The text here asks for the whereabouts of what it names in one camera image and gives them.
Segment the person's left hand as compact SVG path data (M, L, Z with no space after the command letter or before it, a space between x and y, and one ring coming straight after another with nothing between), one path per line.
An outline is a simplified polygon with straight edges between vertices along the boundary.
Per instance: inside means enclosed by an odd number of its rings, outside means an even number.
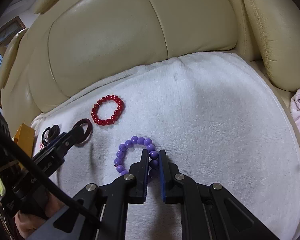
M58 210L64 206L64 203L58 200L53 194L49 194L49 201L45 206L45 214L51 218ZM20 211L14 217L16 227L24 239L35 232L45 220L31 214L23 214Z

